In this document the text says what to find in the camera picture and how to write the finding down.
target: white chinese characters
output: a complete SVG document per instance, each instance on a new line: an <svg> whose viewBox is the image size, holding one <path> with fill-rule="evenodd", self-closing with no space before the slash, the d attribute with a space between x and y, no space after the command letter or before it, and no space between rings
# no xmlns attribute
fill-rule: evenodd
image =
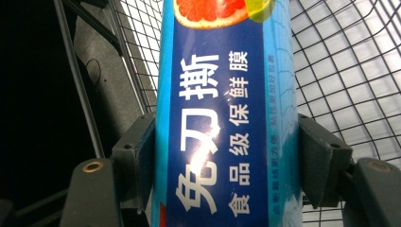
<svg viewBox="0 0 401 227"><path fill-rule="evenodd" d="M203 187L203 185L216 184L218 167L213 162L207 162L206 167L210 168L210 177L203 178L201 174L196 174L195 181L191 182L191 166L186 165L185 176L180 174L178 178L176 195L183 203L183 207L185 207L186 211L191 209L191 207L201 207L201 195L204 196L209 204L211 214L216 213L218 210L212 195Z"/></svg>
<svg viewBox="0 0 401 227"><path fill-rule="evenodd" d="M228 206L233 211L235 217L237 217L238 214L250 214L250 206L248 204L249 199L249 195L239 197L236 193L234 193L233 199Z"/></svg>
<svg viewBox="0 0 401 227"><path fill-rule="evenodd" d="M208 61L218 61L218 55L202 57L192 55L189 65L186 65L183 59L181 60L183 73L180 74L180 87L185 90L180 91L179 96L184 96L185 100L191 99L191 96L196 96L198 99L203 99L203 95L218 96L216 88L218 82L211 78L218 66Z"/></svg>
<svg viewBox="0 0 401 227"><path fill-rule="evenodd" d="M237 133L236 135L230 135L230 149L235 156L239 155L248 155L248 148L250 147L249 134L245 135Z"/></svg>
<svg viewBox="0 0 401 227"><path fill-rule="evenodd" d="M248 71L247 55L248 53L243 51L230 51L230 54L228 55L230 70Z"/></svg>
<svg viewBox="0 0 401 227"><path fill-rule="evenodd" d="M239 126L240 124L249 124L248 105L230 105L230 122Z"/></svg>
<svg viewBox="0 0 401 227"><path fill-rule="evenodd" d="M230 166L230 182L239 182L239 185L251 185L250 164L240 163L239 166Z"/></svg>
<svg viewBox="0 0 401 227"><path fill-rule="evenodd" d="M188 116L197 116L197 117L205 117L210 118L210 134L205 134L200 131L189 130L187 128L187 118ZM215 142L213 142L212 138L218 134L220 131L220 126L218 125L218 114L209 109L183 109L182 120L181 120L181 151L185 151L186 149L186 138L195 138L201 141L201 144L204 148L207 148L207 151L211 151L215 153L218 151L218 147Z"/></svg>
<svg viewBox="0 0 401 227"><path fill-rule="evenodd" d="M246 85L249 83L244 78L230 78L230 96L233 97L248 97L248 88Z"/></svg>

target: wire cage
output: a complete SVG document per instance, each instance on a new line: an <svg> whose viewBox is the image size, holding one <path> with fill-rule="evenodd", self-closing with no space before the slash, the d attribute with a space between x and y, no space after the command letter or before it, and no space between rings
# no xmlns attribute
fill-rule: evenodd
<svg viewBox="0 0 401 227"><path fill-rule="evenodd" d="M129 49L125 58L143 108L155 111L149 94L157 94L163 1L112 4L122 37L133 34L120 42ZM299 113L350 145L355 161L372 157L401 167L401 2L290 0L289 6ZM304 226L342 226L343 205L304 206Z"/></svg>

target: wire mesh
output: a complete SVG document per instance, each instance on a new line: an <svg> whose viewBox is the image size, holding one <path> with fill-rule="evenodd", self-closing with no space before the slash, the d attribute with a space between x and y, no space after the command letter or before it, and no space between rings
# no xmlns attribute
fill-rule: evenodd
<svg viewBox="0 0 401 227"><path fill-rule="evenodd" d="M141 92L157 92L163 1L115 0ZM401 168L401 20L398 0L292 0L298 111L354 149ZM138 64L145 65L144 71ZM155 99L147 108L155 110ZM304 226L341 226L341 210L304 207Z"/></svg>

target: shopping cart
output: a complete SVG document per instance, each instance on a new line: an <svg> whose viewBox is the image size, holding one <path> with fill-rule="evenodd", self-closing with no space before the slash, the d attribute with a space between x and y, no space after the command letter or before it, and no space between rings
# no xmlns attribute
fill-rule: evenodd
<svg viewBox="0 0 401 227"><path fill-rule="evenodd" d="M353 148L401 168L401 3L290 0L298 111ZM106 7L142 113L156 110L163 1ZM342 226L337 208L304 206L304 226Z"/></svg>

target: grapefruit image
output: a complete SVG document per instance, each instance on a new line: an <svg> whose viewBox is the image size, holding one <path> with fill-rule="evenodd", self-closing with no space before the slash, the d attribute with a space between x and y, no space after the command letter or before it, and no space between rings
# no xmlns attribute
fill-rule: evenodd
<svg viewBox="0 0 401 227"><path fill-rule="evenodd" d="M183 26L211 29L237 24L247 18L262 23L275 0L173 0L174 14Z"/></svg>

